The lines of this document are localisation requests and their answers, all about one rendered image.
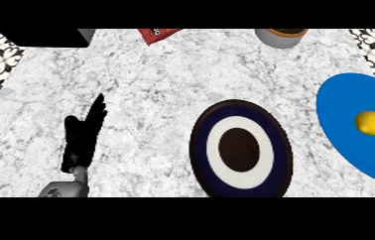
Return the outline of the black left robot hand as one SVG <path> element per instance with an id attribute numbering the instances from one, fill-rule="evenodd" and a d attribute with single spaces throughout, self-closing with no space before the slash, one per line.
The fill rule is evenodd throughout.
<path id="1" fill-rule="evenodd" d="M 75 167 L 87 168 L 95 157 L 96 138 L 106 116 L 103 95 L 93 102 L 87 118 L 80 120 L 74 115 L 65 118 L 67 147 L 62 160 L 62 172 L 71 174 Z"/>

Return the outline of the navy and white ringed plate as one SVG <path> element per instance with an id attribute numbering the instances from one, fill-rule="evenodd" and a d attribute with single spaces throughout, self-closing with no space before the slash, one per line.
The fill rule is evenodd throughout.
<path id="1" fill-rule="evenodd" d="M 279 121 L 257 104 L 232 99 L 210 106 L 194 126 L 189 157 L 211 197 L 284 196 L 291 146 Z"/>

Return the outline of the blue plate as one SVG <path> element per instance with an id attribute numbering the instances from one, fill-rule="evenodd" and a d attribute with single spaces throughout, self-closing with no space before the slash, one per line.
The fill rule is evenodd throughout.
<path id="1" fill-rule="evenodd" d="M 356 169 L 375 179 L 375 135 L 362 133 L 356 116 L 375 111 L 375 77 L 341 73 L 321 85 L 316 114 L 325 136 Z"/>

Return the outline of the yellow lemon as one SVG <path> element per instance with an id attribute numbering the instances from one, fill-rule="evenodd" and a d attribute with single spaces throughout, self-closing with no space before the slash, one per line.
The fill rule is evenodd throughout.
<path id="1" fill-rule="evenodd" d="M 366 135 L 375 135 L 375 111 L 362 111 L 354 117 L 354 126 Z"/>

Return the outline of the black appliance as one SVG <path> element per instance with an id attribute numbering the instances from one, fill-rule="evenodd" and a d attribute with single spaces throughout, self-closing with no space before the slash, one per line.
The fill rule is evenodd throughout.
<path id="1" fill-rule="evenodd" d="M 95 29 L 0 29 L 0 34 L 21 47 L 86 48 Z"/>

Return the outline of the red packet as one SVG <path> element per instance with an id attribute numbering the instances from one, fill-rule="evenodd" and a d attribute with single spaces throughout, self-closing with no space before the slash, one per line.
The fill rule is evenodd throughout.
<path id="1" fill-rule="evenodd" d="M 139 29 L 139 33 L 148 45 L 170 37 L 179 29 Z"/>

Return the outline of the grey pot with orange rim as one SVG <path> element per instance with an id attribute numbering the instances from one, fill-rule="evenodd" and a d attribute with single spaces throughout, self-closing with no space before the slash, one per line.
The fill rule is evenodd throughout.
<path id="1" fill-rule="evenodd" d="M 261 42 L 276 49 L 292 48 L 306 32 L 307 29 L 285 29 L 284 31 L 278 29 L 256 29 L 256 35 Z"/>

